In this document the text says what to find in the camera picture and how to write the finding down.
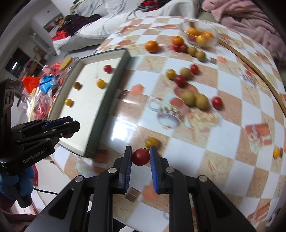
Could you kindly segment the blue gloved left hand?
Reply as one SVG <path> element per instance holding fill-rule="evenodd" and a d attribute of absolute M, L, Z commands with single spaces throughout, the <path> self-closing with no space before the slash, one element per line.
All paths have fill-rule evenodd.
<path fill-rule="evenodd" d="M 19 193 L 21 196 L 31 196 L 33 191 L 33 178 L 34 170 L 29 167 L 25 170 L 25 173 L 18 177 L 10 176 L 6 173 L 1 173 L 1 194 L 10 200 L 15 200 L 9 190 L 10 186 L 19 186 Z"/>

